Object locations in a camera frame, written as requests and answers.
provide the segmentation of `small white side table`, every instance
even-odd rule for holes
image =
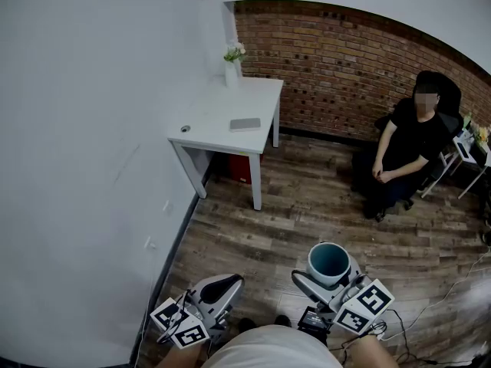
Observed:
[[[224,77],[217,76],[198,100],[173,121],[168,139],[200,198],[206,197],[206,190],[184,147],[248,156],[254,209],[261,209],[259,160],[272,122],[273,147],[278,147],[282,86],[283,80],[240,77],[238,87],[229,89]],[[259,130],[230,132],[230,120],[253,117],[261,120]]]
[[[476,160],[470,155],[470,147],[473,144],[474,139],[471,137],[471,134],[469,131],[464,130],[463,134],[460,137],[455,136],[452,139],[452,143],[455,146],[455,151],[453,154],[450,156],[450,161],[447,162],[445,165],[445,168],[443,169],[443,172],[441,176],[434,182],[431,183],[431,185],[423,192],[421,195],[422,198],[424,198],[430,191],[431,189],[440,181],[440,179],[443,177],[443,175],[447,172],[447,170],[452,166],[452,164],[455,162],[457,158],[460,158],[459,163],[457,163],[456,167],[452,170],[450,175],[453,175],[457,168],[462,165],[462,163],[471,163],[474,165],[477,165]],[[463,153],[463,151],[459,148],[459,143],[463,146],[463,148],[466,150],[466,154]],[[477,180],[484,174],[488,166],[491,166],[491,150],[489,150],[488,145],[486,144],[484,147],[484,150],[486,151],[486,163],[484,164],[483,168],[480,168],[480,172],[477,175],[477,177],[465,188],[462,193],[458,196],[458,199],[462,198],[467,191],[469,191],[470,187],[472,187]]]

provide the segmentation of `person's arm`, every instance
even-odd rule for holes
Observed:
[[[418,170],[421,170],[423,166],[425,166],[427,163],[428,160],[426,158],[424,158],[423,156],[419,156],[416,161],[408,163],[400,167],[399,169],[382,172],[380,175],[378,175],[377,180],[385,184],[386,182],[391,181],[392,179],[396,179],[397,177],[415,173]]]
[[[382,159],[384,159],[385,152],[389,147],[390,138],[396,132],[397,126],[389,120],[382,133],[381,139],[378,141],[377,156],[375,157],[374,167],[371,172],[376,179],[383,171]]]
[[[173,346],[169,353],[155,368],[170,368],[172,366],[179,368],[194,368],[202,345],[203,344],[200,343],[199,345],[192,345],[185,349],[179,349],[178,347]]]
[[[396,360],[374,335],[357,340],[350,347],[354,368],[398,368]]]

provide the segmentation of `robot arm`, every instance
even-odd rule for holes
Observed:
[[[150,314],[163,331],[157,342],[172,340],[180,349],[208,339],[218,342],[243,286],[240,275],[217,275],[201,280],[176,300],[168,298]]]
[[[394,301],[394,296],[379,280],[372,281],[360,272],[352,258],[348,273],[336,284],[325,286],[311,275],[294,270],[292,280],[312,301],[316,314],[329,328],[337,324],[361,335]]]

